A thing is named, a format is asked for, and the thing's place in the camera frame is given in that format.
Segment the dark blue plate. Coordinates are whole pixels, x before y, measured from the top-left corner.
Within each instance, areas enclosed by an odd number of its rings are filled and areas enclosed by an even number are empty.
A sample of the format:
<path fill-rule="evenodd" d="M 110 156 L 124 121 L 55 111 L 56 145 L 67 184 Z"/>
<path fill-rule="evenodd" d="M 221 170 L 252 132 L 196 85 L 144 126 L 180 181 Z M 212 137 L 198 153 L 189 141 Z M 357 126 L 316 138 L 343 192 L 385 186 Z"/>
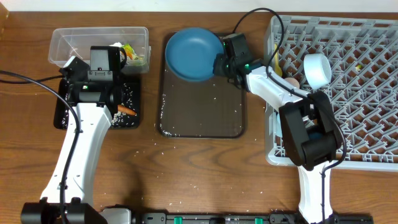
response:
<path fill-rule="evenodd" d="M 191 27 L 171 36 L 165 48 L 165 61 L 180 79 L 203 82 L 213 78 L 216 56 L 223 53 L 223 44 L 214 33 Z"/>

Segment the yellow green snack wrapper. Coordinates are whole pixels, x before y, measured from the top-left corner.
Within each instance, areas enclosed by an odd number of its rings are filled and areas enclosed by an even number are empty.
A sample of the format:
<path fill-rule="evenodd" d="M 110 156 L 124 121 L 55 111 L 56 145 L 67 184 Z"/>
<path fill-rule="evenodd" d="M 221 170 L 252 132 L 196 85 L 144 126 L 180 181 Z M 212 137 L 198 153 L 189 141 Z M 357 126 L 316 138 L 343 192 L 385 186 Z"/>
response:
<path fill-rule="evenodd" d="M 121 54 L 121 61 L 126 61 L 126 65 L 144 65 L 144 57 L 138 55 L 134 49 L 129 44 L 124 44 L 121 46 L 123 49 L 120 51 Z"/>

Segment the orange carrot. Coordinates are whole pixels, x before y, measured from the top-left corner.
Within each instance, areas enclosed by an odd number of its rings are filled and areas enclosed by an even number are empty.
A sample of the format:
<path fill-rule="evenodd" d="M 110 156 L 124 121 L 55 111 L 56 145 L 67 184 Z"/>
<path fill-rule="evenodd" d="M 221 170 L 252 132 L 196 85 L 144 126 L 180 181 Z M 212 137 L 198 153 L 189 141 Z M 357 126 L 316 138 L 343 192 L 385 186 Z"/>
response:
<path fill-rule="evenodd" d="M 130 116 L 135 116 L 137 114 L 134 110 L 131 110 L 123 105 L 118 105 L 118 111 Z"/>

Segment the pink plastic cup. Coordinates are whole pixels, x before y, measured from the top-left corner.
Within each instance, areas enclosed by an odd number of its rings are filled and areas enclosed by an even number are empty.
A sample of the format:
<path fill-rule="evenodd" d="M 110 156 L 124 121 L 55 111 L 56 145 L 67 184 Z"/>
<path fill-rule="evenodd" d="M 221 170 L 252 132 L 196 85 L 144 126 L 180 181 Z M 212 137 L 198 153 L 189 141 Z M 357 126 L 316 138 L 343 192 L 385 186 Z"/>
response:
<path fill-rule="evenodd" d="M 300 88 L 300 83 L 295 78 L 287 77 L 287 78 L 285 78 L 285 81 L 290 83 L 295 88 Z"/>

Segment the light blue bowl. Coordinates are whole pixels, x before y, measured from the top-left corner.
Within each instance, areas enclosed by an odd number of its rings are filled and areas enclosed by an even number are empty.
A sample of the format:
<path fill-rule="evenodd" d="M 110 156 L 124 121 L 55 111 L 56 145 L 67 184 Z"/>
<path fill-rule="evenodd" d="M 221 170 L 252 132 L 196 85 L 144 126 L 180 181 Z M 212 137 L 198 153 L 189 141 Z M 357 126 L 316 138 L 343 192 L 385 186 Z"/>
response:
<path fill-rule="evenodd" d="M 305 78 L 310 87 L 317 90 L 331 82 L 331 67 L 323 54 L 307 54 L 304 57 L 303 68 Z"/>

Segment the yellow plastic spoon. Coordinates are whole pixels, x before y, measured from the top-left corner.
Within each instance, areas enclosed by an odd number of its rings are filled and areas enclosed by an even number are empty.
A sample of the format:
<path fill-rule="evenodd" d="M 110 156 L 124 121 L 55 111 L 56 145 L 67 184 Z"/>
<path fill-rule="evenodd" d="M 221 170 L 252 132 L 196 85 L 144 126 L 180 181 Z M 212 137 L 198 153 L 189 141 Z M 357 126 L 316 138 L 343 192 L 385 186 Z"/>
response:
<path fill-rule="evenodd" d="M 280 77 L 283 76 L 283 71 L 282 71 L 282 69 L 281 69 L 281 67 L 280 67 L 280 65 L 279 65 L 279 55 L 278 55 L 278 53 L 276 53 L 276 54 L 274 55 L 274 71 L 275 71 L 275 73 L 276 73 L 278 76 L 280 76 Z"/>

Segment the white tissue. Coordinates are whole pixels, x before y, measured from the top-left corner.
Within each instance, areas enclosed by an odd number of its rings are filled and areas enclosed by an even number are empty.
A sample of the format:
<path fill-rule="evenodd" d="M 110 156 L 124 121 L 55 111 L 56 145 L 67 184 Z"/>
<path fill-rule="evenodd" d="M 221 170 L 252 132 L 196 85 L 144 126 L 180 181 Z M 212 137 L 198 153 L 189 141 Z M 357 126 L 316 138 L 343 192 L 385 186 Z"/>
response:
<path fill-rule="evenodd" d="M 121 48 L 122 46 L 123 46 L 123 44 L 120 42 L 116 42 L 116 43 L 110 45 L 110 47 L 119 47 L 119 48 Z"/>

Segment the light blue plastic cup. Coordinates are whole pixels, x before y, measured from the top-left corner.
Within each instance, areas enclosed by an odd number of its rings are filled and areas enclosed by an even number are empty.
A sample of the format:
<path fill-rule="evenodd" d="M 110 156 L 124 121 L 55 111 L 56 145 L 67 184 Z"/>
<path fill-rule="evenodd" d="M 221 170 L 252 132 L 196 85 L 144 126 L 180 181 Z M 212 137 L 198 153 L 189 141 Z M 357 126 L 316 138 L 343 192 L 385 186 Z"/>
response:
<path fill-rule="evenodd" d="M 275 135 L 281 138 L 282 137 L 282 126 L 281 126 L 281 122 L 280 122 L 280 114 L 276 113 L 275 117 L 276 117 Z"/>

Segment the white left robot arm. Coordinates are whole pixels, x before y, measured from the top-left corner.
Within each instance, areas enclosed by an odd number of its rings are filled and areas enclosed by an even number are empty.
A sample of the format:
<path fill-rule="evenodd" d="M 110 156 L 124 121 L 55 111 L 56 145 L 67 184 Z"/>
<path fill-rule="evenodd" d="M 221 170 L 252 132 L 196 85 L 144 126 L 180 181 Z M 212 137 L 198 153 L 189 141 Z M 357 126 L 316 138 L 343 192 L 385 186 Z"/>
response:
<path fill-rule="evenodd" d="M 79 103 L 69 110 L 69 124 L 53 176 L 39 202 L 27 202 L 23 224 L 132 222 L 127 208 L 93 207 L 93 181 L 104 137 L 111 125 L 109 109 Z"/>

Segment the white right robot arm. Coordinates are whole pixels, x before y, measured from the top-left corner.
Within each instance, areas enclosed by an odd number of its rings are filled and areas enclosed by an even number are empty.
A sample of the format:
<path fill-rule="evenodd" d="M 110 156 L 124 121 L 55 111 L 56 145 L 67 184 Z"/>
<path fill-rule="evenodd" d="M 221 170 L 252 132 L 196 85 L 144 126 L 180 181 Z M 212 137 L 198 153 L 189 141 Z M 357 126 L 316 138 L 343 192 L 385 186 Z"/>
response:
<path fill-rule="evenodd" d="M 328 96 L 294 87 L 261 60 L 240 62 L 218 54 L 213 71 L 245 86 L 278 112 L 284 149 L 298 167 L 298 210 L 307 223 L 333 222 L 329 182 L 331 169 L 339 164 L 336 152 L 343 145 L 343 135 Z"/>

